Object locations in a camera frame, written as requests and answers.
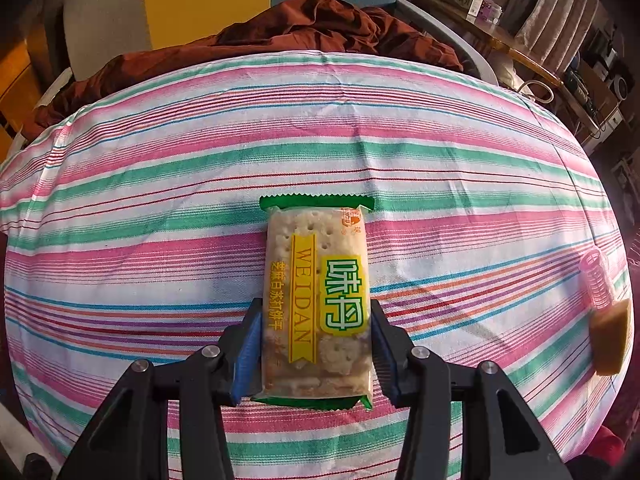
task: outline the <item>green stripe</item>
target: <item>green stripe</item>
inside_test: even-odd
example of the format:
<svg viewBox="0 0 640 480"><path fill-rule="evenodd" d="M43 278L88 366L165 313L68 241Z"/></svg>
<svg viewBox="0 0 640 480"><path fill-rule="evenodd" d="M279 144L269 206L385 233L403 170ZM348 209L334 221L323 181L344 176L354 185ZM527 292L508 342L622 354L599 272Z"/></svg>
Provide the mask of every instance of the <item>green stripe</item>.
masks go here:
<svg viewBox="0 0 640 480"><path fill-rule="evenodd" d="M537 418L541 418L542 415L546 413L547 410L551 408L551 406L553 406L560 397L567 393L569 389L571 389L571 386L584 375L590 365L591 352L585 352L578 364L574 365L571 375L567 375L566 372L564 372L555 379L554 383L556 387L553 389L552 393L548 397L545 397L544 402L531 409L534 415L536 415Z"/></svg>
<svg viewBox="0 0 640 480"><path fill-rule="evenodd" d="M49 441L53 444L53 446L58 450L58 452L62 456L66 457L69 455L69 453L71 453L71 446L69 444L66 444L66 441L63 441L59 437L58 433L53 433L53 431L49 426L47 426L46 424L43 424L41 422L41 418L39 416L36 416L35 412L31 409L30 406L22 403L22 410L24 412L24 417L30 422L32 422L33 424L35 424L42 434L47 436Z"/></svg>
<svg viewBox="0 0 640 480"><path fill-rule="evenodd" d="M5 209L2 214L21 216L27 210L32 214L44 211L45 208L63 200L71 200L81 196L102 193L108 189L138 185L143 182L157 181L164 178L173 178L184 174L194 174L199 171L209 171L221 167L234 166L236 164L256 164L263 162L283 162L286 160L331 159L353 160L354 158L390 159L394 157L412 160L442 160L445 162L466 162L469 164L489 164L529 170L533 174L540 174L553 178L556 182L562 182L565 178L568 184L572 180L580 182L584 186L593 186L602 190L602 184L597 179L581 176L566 170L564 167L542 164L538 161L517 158L516 156L500 153L486 152L483 150L471 150L454 146L427 146L411 142L379 143L357 141L347 143L334 142L294 142L269 146L253 146L227 152L211 153L209 155L196 156L182 160L164 162L146 168L135 168L124 173L112 174L91 182L85 182L64 189L57 189L45 200L24 200L17 205Z"/></svg>
<svg viewBox="0 0 640 480"><path fill-rule="evenodd" d="M18 367L15 363L11 364L11 368L14 372L14 378L18 382L29 387L29 389L31 390L31 397L33 397L33 399L43 403L51 411L59 413L67 420L70 420L81 428L84 428L89 423L91 415L85 412L81 412L80 410L77 410L76 408L73 408L68 404L65 404L57 397L51 395L47 390L31 382L31 378L27 375L27 373L20 367Z"/></svg>
<svg viewBox="0 0 640 480"><path fill-rule="evenodd" d="M527 361L523 366L514 370L509 375L513 384L519 386L529 381L532 377L540 373L542 368L546 367L561 351L571 344L571 342L588 333L588 318L583 314L580 319L566 332L564 332L552 345L545 348L533 359Z"/></svg>
<svg viewBox="0 0 640 480"><path fill-rule="evenodd" d="M615 290L623 290L626 285L630 283L629 281L629 268L625 267L625 269L620 272L620 275L616 279L613 287Z"/></svg>
<svg viewBox="0 0 640 480"><path fill-rule="evenodd" d="M500 208L514 206L574 206L581 207L586 201L577 195L534 194L524 192L470 192L448 190L439 192L416 192L391 194L374 192L376 209L388 212L411 212L431 210L454 210L469 208ZM591 206L604 208L604 200L593 200ZM11 236L10 247L33 251L44 246L84 244L104 240L119 240L139 237L157 232L192 229L207 229L220 226L254 224L266 222L266 214L255 204L237 204L232 207L198 206L167 211L140 218L111 221L82 227L52 230L29 236L20 231Z"/></svg>
<svg viewBox="0 0 640 480"><path fill-rule="evenodd" d="M538 375L540 371L548 366L549 363L553 362L554 359L557 359L558 356L568 348L571 343L577 339L584 338L588 333L588 318L587 315L583 315L580 319L577 320L574 325L564 332L559 338L557 338L551 345L546 347L542 352L537 354L535 357L531 358L529 361L525 362L519 368L516 368L509 374L507 377L514 384L514 386L520 387L523 384L526 384L531 378ZM577 367L577 371L574 375L582 375L586 370L587 362L583 367ZM563 380L561 384L564 386L558 386L558 383L555 382L555 388L548 396L548 399L552 399L551 402L545 401L541 406L539 406L536 410L533 410L536 413L536 416L541 416L546 411L546 406L551 405L556 400L558 400L565 391L568 390L568 387L575 381L574 375L571 375L567 380ZM452 424L457 424L462 421L462 403L455 402L452 403L451 410L451 422Z"/></svg>
<svg viewBox="0 0 640 480"><path fill-rule="evenodd" d="M455 462L449 462L449 467L447 468L447 478L457 475L460 473L462 469L462 460L457 459Z"/></svg>
<svg viewBox="0 0 640 480"><path fill-rule="evenodd" d="M393 422L358 433L336 435L317 440L287 442L228 442L226 445L236 464L284 464L295 462L320 462L347 458L385 447L395 446L404 440L406 421Z"/></svg>
<svg viewBox="0 0 640 480"><path fill-rule="evenodd" d="M446 79L449 81L454 81L456 83L462 84L464 86L478 88L489 94L494 96L498 96L501 99L505 99L514 103L522 108L526 108L523 106L523 103L520 99L513 96L510 92L507 92L500 87L489 85L487 83L481 82L480 80L470 78L468 76L452 72L449 70L439 70L433 66L418 64L408 61L396 60L386 57L379 56L332 56L331 54L308 54L308 53L289 53L281 54L276 57L263 57L263 56L255 56L255 57L245 57L242 59L229 59L222 60L217 62L212 62L209 64L204 64L203 66L193 66L188 67L176 72L171 72L164 76L160 76L158 78L151 79L147 82L142 82L137 85L134 85L126 90L122 90L107 96L100 101L88 105L81 110L78 110L75 114L71 115L71 119L75 120L81 116L84 116L87 113L91 113L92 110L96 107L105 107L108 105L116 104L117 102L126 100L132 96L142 94L148 90L152 90L154 88L158 88L160 86L165 86L167 84L174 84L180 81L187 81L192 79L195 76L203 76L209 75L216 72L220 72L223 70L228 70L232 68L238 67L259 67L259 66L277 66L283 63L297 63L297 64L306 64L313 63L317 64L318 62L330 62L333 64L359 64L359 65L368 65L382 68L398 68L401 70L427 74L432 76L437 76L438 78ZM33 144L39 144L46 137L40 137Z"/></svg>

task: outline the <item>green wrapper edge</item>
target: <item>green wrapper edge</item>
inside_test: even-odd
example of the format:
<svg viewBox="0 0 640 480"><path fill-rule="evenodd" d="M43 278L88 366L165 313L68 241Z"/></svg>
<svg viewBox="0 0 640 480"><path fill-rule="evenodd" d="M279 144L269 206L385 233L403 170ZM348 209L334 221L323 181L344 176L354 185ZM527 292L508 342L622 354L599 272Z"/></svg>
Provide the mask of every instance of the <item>green wrapper edge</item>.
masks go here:
<svg viewBox="0 0 640 480"><path fill-rule="evenodd" d="M373 211L376 201L373 197L364 195L304 195L285 194L261 196L260 209L267 211L272 207L287 209L290 207L351 207L360 206Z"/></svg>
<svg viewBox="0 0 640 480"><path fill-rule="evenodd" d="M324 412L334 412L336 410L350 410L358 401L362 403L367 411L373 405L366 395L356 397L338 397L337 399L287 399L286 397L262 397L253 398L256 402L270 404L271 406L286 406L288 408L308 408L310 410L321 410Z"/></svg>
<svg viewBox="0 0 640 480"><path fill-rule="evenodd" d="M307 195L307 194L283 194L274 196L261 196L260 209L267 211L273 207L287 209L291 207L350 207L357 209L360 206L373 211L375 199L364 195ZM372 409L372 403L368 396L339 397L336 399L287 399L285 397L254 397L252 400L270 404L272 406L287 406L289 408L308 408L311 410L335 411L350 410L358 401L366 410Z"/></svg>

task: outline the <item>cable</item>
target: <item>cable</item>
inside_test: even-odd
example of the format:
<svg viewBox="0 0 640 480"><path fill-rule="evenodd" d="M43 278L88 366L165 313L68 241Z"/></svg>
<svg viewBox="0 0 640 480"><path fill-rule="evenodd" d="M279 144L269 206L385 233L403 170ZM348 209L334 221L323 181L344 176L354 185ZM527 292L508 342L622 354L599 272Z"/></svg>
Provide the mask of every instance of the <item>cable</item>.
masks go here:
<svg viewBox="0 0 640 480"><path fill-rule="evenodd" d="M538 80L536 80L536 79L530 79L530 80L528 80L527 82L522 83L522 85L520 85L520 88L518 88L517 93L519 94L519 93L521 92L521 90L522 90L525 86L528 86L528 85L533 84L533 83L536 83L537 85L540 85L540 86L542 86L542 88L546 89L546 91L547 91L547 92L549 92L549 95L550 95L551 97L549 97L549 98L547 98L547 99L543 99L543 98L540 98L540 97L538 97L537 95L535 95L535 94L533 94L533 93L532 93L532 94L522 94L522 95L524 95L524 96L526 96L526 97L533 97L533 99L534 99L535 101L537 101L537 102L539 102L539 103L541 103L541 104L543 104L543 105L549 104L551 101L553 101L553 100L554 100L554 97L555 97L555 96L554 96L554 91L553 91L551 88L549 88L549 86L548 86L548 85L546 85L546 84L545 84L545 83L543 83L542 81L538 81Z"/></svg>

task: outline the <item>yellow sponge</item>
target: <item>yellow sponge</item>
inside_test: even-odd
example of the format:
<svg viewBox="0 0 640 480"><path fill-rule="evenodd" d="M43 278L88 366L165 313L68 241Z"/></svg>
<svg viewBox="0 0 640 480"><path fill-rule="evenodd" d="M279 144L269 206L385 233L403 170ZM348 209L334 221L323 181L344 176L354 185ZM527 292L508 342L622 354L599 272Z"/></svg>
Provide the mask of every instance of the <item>yellow sponge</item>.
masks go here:
<svg viewBox="0 0 640 480"><path fill-rule="evenodd" d="M601 376L620 372L625 358L629 330L630 300L617 301L609 308L593 310L589 318L589 338L593 367Z"/></svg>

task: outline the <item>plastic container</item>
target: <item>plastic container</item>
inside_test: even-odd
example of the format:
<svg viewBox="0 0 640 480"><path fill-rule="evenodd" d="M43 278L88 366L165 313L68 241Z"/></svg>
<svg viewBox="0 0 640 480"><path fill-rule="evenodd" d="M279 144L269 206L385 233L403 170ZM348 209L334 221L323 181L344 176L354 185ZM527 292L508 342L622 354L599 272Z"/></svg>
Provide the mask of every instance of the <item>plastic container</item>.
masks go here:
<svg viewBox="0 0 640 480"><path fill-rule="evenodd" d="M613 287L609 279L609 264L602 251L593 247L581 258L578 268L582 273L593 308L601 309L614 302Z"/></svg>
<svg viewBox="0 0 640 480"><path fill-rule="evenodd" d="M478 18L482 18L486 22L494 25L500 20L502 15L502 7L491 0L483 0L478 12Z"/></svg>

